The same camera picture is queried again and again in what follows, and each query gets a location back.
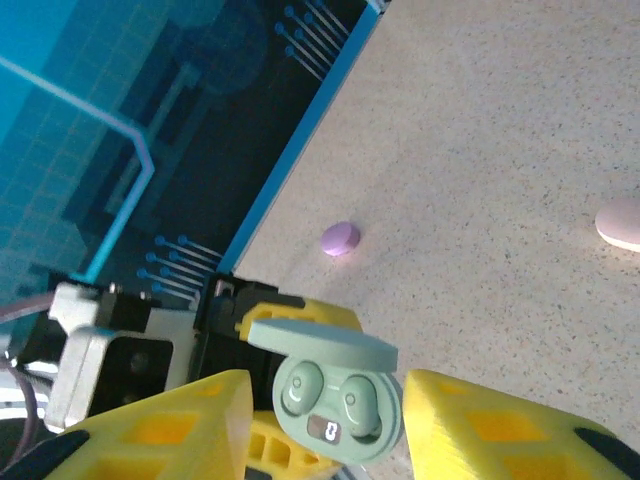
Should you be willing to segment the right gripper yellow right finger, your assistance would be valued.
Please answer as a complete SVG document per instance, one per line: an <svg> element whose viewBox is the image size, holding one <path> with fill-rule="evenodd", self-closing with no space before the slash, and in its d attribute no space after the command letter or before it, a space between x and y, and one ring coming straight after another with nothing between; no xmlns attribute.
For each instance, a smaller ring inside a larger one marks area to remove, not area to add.
<svg viewBox="0 0 640 480"><path fill-rule="evenodd" d="M417 479L639 476L638 452L602 425L438 372L408 372L403 417Z"/></svg>

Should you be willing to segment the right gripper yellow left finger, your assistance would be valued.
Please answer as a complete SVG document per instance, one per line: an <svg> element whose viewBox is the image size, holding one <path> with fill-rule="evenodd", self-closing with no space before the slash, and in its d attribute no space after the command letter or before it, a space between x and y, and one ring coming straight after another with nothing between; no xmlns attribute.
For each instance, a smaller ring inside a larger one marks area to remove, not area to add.
<svg viewBox="0 0 640 480"><path fill-rule="evenodd" d="M228 370L89 417L39 443L4 479L242 479L250 374Z"/></svg>

